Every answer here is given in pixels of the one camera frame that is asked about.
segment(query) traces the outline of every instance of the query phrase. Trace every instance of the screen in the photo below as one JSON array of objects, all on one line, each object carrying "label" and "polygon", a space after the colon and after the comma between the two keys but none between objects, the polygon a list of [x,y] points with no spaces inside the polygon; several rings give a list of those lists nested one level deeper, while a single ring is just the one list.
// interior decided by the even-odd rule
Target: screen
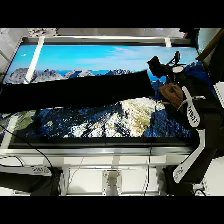
[{"label": "screen", "polygon": [[[8,69],[4,84],[24,83],[35,49],[36,45],[20,46]],[[167,78],[163,76],[157,79],[147,64],[154,56],[158,56],[160,63],[166,64],[174,57],[176,51],[181,55],[179,63],[187,66],[198,63],[195,60],[198,56],[197,51],[191,47],[43,45],[31,83],[86,76],[121,75],[147,69],[156,95],[127,99],[94,108],[46,108],[24,111],[13,115],[17,120],[13,130],[27,138],[48,139],[191,137],[192,129],[184,123],[181,113],[172,105],[166,106],[161,100],[159,88],[167,83]],[[18,93],[10,103],[13,103],[13,100],[26,99],[21,99]],[[11,116],[1,114],[0,122],[4,127],[7,128]]]}]

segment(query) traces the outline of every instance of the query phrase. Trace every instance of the brown object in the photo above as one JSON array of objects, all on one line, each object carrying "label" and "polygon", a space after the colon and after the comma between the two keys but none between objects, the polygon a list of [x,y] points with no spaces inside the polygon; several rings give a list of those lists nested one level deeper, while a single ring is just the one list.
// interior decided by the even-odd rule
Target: brown object
[{"label": "brown object", "polygon": [[183,91],[182,89],[173,84],[169,83],[165,86],[159,88],[161,94],[168,100],[170,103],[177,109],[180,107],[183,102]]},{"label": "brown object", "polygon": [[222,28],[210,41],[210,43],[206,46],[206,48],[201,52],[201,54],[196,58],[196,60],[202,61],[204,60],[211,51],[216,47],[219,40],[224,36],[224,29]]}]

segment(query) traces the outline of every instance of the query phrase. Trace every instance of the sky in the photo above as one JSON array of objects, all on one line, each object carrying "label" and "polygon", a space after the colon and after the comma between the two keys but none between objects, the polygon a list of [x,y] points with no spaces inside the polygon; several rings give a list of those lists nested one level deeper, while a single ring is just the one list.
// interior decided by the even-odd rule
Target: sky
[{"label": "sky", "polygon": [[[29,68],[36,45],[22,45],[8,70]],[[107,46],[107,45],[44,45],[36,70],[113,70],[141,71],[148,69],[147,61],[158,56],[162,64],[180,51],[180,63],[196,62],[197,51],[189,47]]]}]

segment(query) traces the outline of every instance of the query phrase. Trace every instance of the television screen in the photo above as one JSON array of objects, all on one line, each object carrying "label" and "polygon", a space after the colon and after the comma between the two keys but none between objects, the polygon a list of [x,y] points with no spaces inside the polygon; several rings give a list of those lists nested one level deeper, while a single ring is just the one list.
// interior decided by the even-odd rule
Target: television screen
[{"label": "television screen", "polygon": [[[19,47],[8,69],[4,84],[20,84],[27,81],[27,71],[35,48],[36,45],[21,45]],[[157,79],[148,69],[147,64],[147,61],[154,56],[158,56],[160,62],[166,64],[174,57],[176,51],[180,52],[181,64],[197,65],[198,62],[195,58],[198,54],[192,47],[43,45],[35,71],[30,81],[27,81],[28,83],[86,76],[122,75],[147,69],[156,94],[155,96],[127,99],[101,107],[45,108],[19,112],[13,114],[17,119],[14,132],[32,139],[40,137],[45,139],[189,138],[192,136],[192,129],[183,121],[182,114],[172,105],[166,106],[162,102],[159,88],[167,83],[167,78],[163,76],[161,79]],[[26,99],[21,99],[18,93],[15,94],[11,103],[14,100]],[[11,116],[11,114],[1,114],[0,123],[7,128]],[[1,128],[0,133],[4,135],[4,130]]]}]

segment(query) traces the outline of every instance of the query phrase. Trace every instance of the mountain image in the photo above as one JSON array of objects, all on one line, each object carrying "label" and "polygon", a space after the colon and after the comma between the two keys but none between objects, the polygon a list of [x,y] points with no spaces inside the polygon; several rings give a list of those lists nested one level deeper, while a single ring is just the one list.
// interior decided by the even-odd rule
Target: mountain image
[{"label": "mountain image", "polygon": [[[16,69],[5,77],[4,83],[24,83],[27,68]],[[98,75],[121,75],[130,70],[49,70],[34,71],[31,83],[65,80]],[[164,83],[152,81],[158,90]],[[26,137],[190,137],[191,129],[167,114],[157,94],[153,98],[137,98],[94,108],[52,108],[17,113],[15,127],[18,135]],[[0,124],[7,125],[6,115],[0,114]]]}]

